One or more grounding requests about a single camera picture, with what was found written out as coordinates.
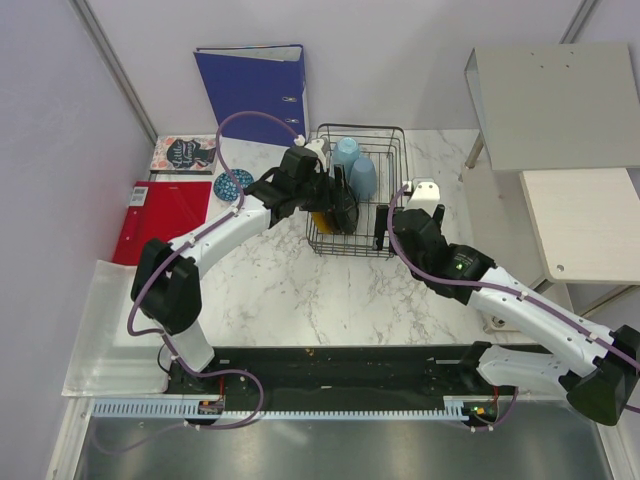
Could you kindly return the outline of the black plate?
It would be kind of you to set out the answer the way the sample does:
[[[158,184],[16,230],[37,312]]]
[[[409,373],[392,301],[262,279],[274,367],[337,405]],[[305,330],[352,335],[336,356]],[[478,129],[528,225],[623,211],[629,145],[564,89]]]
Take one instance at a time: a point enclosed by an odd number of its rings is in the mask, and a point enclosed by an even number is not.
[[[341,234],[352,235],[359,220],[358,200],[348,184],[337,182],[333,192],[333,215],[337,230]]]

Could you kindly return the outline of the yellow plate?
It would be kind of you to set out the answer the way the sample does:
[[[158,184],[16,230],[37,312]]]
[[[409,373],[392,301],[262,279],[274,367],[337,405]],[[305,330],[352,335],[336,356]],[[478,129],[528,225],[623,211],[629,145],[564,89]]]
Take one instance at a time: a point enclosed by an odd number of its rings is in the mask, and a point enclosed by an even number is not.
[[[333,228],[325,212],[312,212],[311,217],[319,233],[321,234],[333,233]]]

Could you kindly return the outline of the blue patterned bowl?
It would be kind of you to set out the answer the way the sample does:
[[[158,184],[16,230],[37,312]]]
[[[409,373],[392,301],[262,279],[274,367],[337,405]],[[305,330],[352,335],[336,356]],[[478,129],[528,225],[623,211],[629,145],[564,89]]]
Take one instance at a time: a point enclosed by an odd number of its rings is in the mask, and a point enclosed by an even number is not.
[[[246,188],[254,182],[252,174],[244,169],[233,169],[232,173],[242,188]],[[239,188],[226,172],[221,173],[215,179],[213,192],[218,199],[225,202],[234,202],[239,197]]]

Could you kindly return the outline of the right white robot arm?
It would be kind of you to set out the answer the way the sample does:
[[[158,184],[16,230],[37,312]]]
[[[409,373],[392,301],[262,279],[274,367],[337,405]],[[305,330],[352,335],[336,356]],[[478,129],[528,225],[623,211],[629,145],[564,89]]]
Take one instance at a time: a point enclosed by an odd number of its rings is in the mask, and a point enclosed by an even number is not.
[[[391,252],[435,294],[511,323],[546,350],[476,342],[458,368],[460,386],[473,394],[491,384],[559,393],[588,419],[616,425],[639,381],[638,330],[593,323],[521,284],[475,248],[448,243],[444,211],[382,206],[376,233],[388,236]]]

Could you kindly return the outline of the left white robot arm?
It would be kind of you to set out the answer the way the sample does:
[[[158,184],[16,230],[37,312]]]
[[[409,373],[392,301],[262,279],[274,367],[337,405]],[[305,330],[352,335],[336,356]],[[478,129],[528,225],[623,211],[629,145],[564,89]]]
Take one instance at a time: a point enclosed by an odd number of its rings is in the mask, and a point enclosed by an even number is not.
[[[222,214],[169,242],[157,238],[143,247],[131,289],[128,333],[157,333],[183,364],[185,382],[208,393],[219,382],[211,363],[214,347],[199,324],[201,280],[214,265],[250,238],[295,211],[333,216],[353,198],[344,169],[326,169],[306,147],[287,149],[281,163],[239,194]]]

